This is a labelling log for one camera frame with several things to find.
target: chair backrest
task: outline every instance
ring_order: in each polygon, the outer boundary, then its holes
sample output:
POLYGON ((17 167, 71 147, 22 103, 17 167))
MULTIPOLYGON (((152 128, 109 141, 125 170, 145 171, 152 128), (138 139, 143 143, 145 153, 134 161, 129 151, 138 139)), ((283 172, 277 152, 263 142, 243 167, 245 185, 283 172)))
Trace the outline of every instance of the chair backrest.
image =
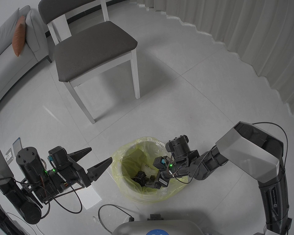
POLYGON ((38 5, 39 13, 47 24, 55 45, 71 36, 65 13, 90 2, 99 1, 104 20, 109 20, 105 0, 41 0, 38 5))

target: baseboard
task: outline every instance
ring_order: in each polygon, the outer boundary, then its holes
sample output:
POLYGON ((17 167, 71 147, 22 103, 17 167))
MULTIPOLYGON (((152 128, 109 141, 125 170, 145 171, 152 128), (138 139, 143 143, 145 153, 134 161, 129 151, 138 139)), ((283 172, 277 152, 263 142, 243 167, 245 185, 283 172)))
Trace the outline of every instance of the baseboard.
MULTIPOLYGON (((113 4, 116 4, 116 3, 119 3, 119 2, 123 2, 123 1, 126 1, 126 0, 111 0, 111 1, 106 2, 106 6, 111 6, 113 4)), ((72 23, 72 22, 74 22, 74 21, 76 21, 76 20, 78 20, 78 19, 80 19, 80 18, 82 18, 82 17, 84 17, 84 16, 86 16, 88 14, 91 14, 91 13, 93 13, 95 11, 98 11, 100 9, 101 9, 101 5, 92 7, 90 9, 86 10, 86 11, 83 11, 83 12, 81 12, 81 13, 79 13, 79 14, 77 14, 77 15, 69 18, 69 19, 67 19, 66 21, 67 21, 68 24, 70 24, 70 23, 72 23)), ((45 33, 45 35, 46 35, 46 38, 49 37, 51 35, 50 34, 50 31, 48 30, 45 33)))

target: white wall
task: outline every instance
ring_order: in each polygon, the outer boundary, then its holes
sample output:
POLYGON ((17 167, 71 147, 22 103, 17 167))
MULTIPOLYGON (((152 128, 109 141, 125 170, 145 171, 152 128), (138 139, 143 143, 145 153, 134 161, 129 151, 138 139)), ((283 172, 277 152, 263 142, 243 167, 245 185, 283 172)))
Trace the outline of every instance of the white wall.
MULTIPOLYGON (((21 9, 24 6, 29 5, 32 9, 38 10, 39 2, 40 0, 0 0, 0 25, 2 25, 16 11, 17 8, 21 9)), ((90 2, 66 13, 66 18, 71 18, 72 16, 97 5, 100 5, 100 0, 90 2)), ((48 31, 48 28, 45 24, 44 31, 48 31)))

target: sofa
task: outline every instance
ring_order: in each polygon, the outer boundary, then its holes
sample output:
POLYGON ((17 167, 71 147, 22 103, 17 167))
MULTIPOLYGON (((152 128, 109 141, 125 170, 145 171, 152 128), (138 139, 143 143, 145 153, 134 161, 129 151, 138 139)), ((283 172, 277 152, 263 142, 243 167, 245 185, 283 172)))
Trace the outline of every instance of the sofa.
POLYGON ((47 39, 39 12, 30 6, 17 9, 0 26, 0 99, 40 61, 48 59, 51 62, 48 54, 47 39), (17 57, 12 48, 12 36, 16 21, 22 15, 26 17, 25 44, 17 57))

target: yellow plastic bag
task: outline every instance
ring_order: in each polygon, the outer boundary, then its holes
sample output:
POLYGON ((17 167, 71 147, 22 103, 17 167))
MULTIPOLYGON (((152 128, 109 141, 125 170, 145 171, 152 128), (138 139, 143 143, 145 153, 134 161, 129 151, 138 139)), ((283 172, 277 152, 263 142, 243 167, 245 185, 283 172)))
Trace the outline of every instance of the yellow plastic bag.
POLYGON ((113 178, 120 191, 133 201, 148 204, 168 199, 181 191, 185 184, 171 179, 167 188, 152 189, 141 187, 131 178, 142 170, 147 177, 157 175, 158 169, 153 166, 156 157, 171 156, 165 144, 153 137, 142 137, 120 147, 113 155, 111 164, 113 178))

